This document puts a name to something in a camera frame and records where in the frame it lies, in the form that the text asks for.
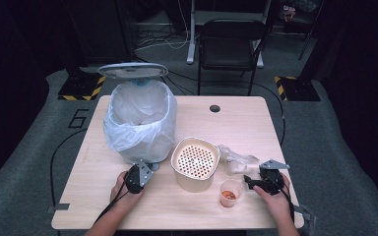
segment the orange food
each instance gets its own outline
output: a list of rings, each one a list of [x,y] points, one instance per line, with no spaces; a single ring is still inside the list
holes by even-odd
[[[235,200],[235,195],[234,195],[234,193],[232,193],[231,191],[225,190],[225,191],[222,192],[222,195],[223,195],[226,199]]]

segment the strainer basket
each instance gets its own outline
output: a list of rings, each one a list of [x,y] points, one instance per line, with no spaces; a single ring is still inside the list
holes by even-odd
[[[179,186],[192,193],[207,190],[220,161],[220,149],[198,138],[182,140],[173,152],[171,166]]]

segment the plastic cup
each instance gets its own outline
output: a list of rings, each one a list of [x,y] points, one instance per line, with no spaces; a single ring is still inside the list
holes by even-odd
[[[220,184],[220,203],[223,207],[233,207],[241,196],[242,186],[239,181],[228,179]]]

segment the dark background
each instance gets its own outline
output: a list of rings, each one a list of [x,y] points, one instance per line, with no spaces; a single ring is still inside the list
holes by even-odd
[[[378,1],[330,2],[330,11],[320,19],[321,29],[331,23],[325,36],[336,35],[336,29],[342,25],[346,25],[346,31],[338,45],[338,56],[331,58],[334,66],[323,78],[323,85],[336,110],[344,139],[378,187]],[[95,4],[104,10],[90,11]],[[121,10],[110,4],[0,0],[0,168],[46,100],[45,77],[66,68],[61,56],[78,66],[131,59],[133,36],[132,30],[127,29],[131,25],[124,25],[126,13],[118,16]],[[86,17],[93,17],[100,25],[84,23],[81,19]],[[338,18],[342,21],[332,27]],[[105,45],[111,48],[109,52],[114,53],[100,46],[97,38],[77,34],[75,28],[99,38],[103,35]],[[319,42],[324,41],[323,33],[318,36]],[[122,43],[111,44],[111,39]],[[55,40],[67,42],[69,51],[60,55],[54,47]],[[327,48],[331,47],[317,45],[315,51],[320,53],[312,53],[307,67],[317,68],[318,72],[327,70],[321,62],[330,54]]]

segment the table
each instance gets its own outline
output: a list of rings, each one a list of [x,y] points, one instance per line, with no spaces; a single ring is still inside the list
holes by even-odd
[[[55,229],[88,229],[109,203],[116,177],[131,165],[118,152],[109,149],[103,133],[103,118],[110,96],[100,98],[94,117],[79,150],[60,204],[52,219]],[[225,145],[239,154],[252,154],[260,163],[274,159],[284,163],[284,156],[264,98],[259,96],[176,96],[177,126],[175,145],[186,137],[197,137],[215,145]],[[210,111],[218,105],[220,112]],[[287,170],[282,170],[287,177]],[[250,175],[259,178],[258,173]],[[242,179],[228,175],[220,163],[211,187],[202,193],[181,189],[170,165],[170,156],[146,186],[146,193],[123,220],[120,229],[257,229],[274,228],[261,198],[245,185],[245,192],[231,208],[219,202],[220,183],[225,179]],[[297,197],[290,186],[294,205]],[[295,214],[295,225],[303,218]]]
[[[190,21],[190,41],[189,41],[189,50],[188,56],[186,59],[187,64],[193,64],[195,57],[195,25],[202,26],[207,21],[213,19],[246,19],[251,20],[255,19],[266,23],[268,12],[272,0],[266,0],[266,7],[263,13],[234,13],[234,12],[210,12],[210,11],[196,11],[195,0],[192,0],[191,6],[191,21]],[[254,46],[257,46],[260,43],[260,40],[255,42]],[[257,61],[257,68],[263,68],[263,58],[262,53],[259,54],[259,60]]]

